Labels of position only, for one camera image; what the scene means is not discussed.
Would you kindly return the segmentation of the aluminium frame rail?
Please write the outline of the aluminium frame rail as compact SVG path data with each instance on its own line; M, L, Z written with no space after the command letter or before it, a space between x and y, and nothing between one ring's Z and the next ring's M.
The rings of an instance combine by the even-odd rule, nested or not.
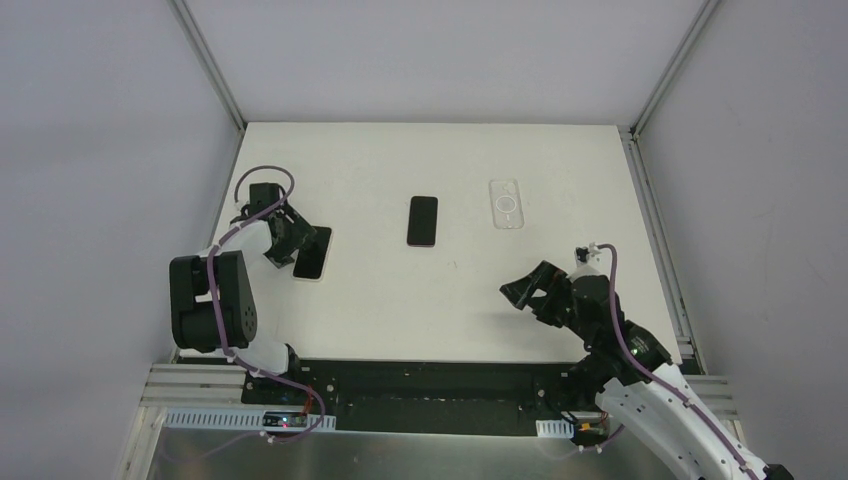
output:
M246 373L232 365L154 364L142 407L229 408L241 404Z

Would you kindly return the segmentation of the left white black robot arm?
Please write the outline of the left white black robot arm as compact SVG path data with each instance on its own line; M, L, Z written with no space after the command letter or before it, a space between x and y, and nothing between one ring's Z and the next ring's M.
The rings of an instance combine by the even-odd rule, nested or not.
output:
M180 349L220 353L245 363L256 376L269 373L269 394L293 404L304 394L305 378L290 368L293 348L261 331L248 268L293 264L299 251L314 243L317 230L274 183L249 186L248 202L231 227L209 249L170 262L172 338Z

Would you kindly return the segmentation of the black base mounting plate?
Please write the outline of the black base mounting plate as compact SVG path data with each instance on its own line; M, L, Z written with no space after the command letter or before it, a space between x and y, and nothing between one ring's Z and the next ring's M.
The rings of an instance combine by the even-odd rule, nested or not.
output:
M312 394L247 376L241 401L326 412L341 431L533 436L542 420L593 417L568 363L304 359L290 379Z

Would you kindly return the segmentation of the black smartphone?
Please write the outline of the black smartphone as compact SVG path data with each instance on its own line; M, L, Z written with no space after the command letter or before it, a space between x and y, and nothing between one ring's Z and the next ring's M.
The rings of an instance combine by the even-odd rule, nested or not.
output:
M413 196L410 199L406 243L410 247L434 247L436 244L438 199Z

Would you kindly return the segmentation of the clear phone case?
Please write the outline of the clear phone case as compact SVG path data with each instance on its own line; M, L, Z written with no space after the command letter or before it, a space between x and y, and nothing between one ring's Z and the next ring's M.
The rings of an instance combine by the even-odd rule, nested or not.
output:
M518 230L524 227L520 189L516 180L491 180L489 196L496 229Z

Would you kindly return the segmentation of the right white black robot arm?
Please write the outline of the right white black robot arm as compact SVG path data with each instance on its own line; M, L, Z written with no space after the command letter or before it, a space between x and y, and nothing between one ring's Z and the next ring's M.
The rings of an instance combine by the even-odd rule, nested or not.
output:
M587 354L565 381L570 403L610 414L676 478L791 478L722 425L656 337L626 318L615 286L614 272L582 263L567 273L543 261L499 291L514 308L582 340Z

